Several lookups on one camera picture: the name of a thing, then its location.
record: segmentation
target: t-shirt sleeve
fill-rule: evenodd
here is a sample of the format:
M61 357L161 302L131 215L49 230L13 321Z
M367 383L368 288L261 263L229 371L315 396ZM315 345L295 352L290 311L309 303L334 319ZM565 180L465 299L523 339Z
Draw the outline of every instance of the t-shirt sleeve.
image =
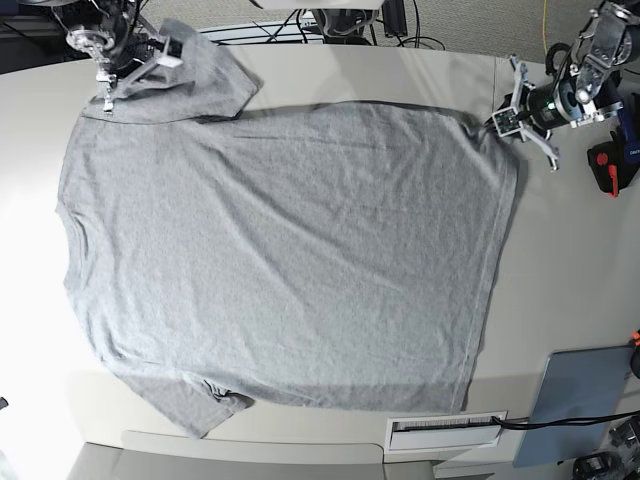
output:
M128 359L102 359L102 363L191 437L204 437L247 406L241 396L189 372Z

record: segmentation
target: floor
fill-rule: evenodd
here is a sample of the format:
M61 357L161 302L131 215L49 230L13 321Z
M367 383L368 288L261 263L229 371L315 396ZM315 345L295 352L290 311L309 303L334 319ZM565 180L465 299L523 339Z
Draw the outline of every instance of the floor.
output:
M544 60L542 18L544 0L416 0L421 33L444 42L447 50ZM547 0L547 44L570 43L588 19L589 8L600 0ZM412 0L405 0L409 31L415 31ZM290 11L265 11L250 0L149 0L145 16L159 25L178 18L196 28L214 25L284 20ZM384 37L376 25L378 39ZM388 40L386 45L397 42Z

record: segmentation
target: gray t-shirt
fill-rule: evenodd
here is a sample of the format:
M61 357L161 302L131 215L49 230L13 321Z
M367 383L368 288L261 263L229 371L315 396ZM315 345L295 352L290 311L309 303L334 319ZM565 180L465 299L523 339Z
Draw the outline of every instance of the gray t-shirt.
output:
M256 79L185 26L84 110L58 211L103 364L189 434L246 397L460 410L516 160L452 112L383 103L236 118Z

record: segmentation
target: white table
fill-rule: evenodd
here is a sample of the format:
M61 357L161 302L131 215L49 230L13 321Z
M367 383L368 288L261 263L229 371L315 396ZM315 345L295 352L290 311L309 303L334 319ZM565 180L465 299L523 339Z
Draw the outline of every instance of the white table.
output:
M512 81L506 60L472 55L230 48L264 81L251 110L384 100L464 110L484 121ZM542 78L541 66L530 71L534 81ZM125 430L181 435L92 357L62 287L67 242L54 213L58 175L93 78L89 61L0 76L0 395L11 403L0 412L0 449L25 479L63 478L83 441L121 446ZM517 147L517 204L467 411L525 416L551 352L621 344L640 327L640 191L607 197L586 163L586 150L607 139L607 125L559 130L554 142L563 158L553 174L535 146ZM633 394L620 405L639 407ZM389 416L257 402L209 438L382 444ZM496 448L436 457L450 459L440 475L511 461L519 438L508 433Z

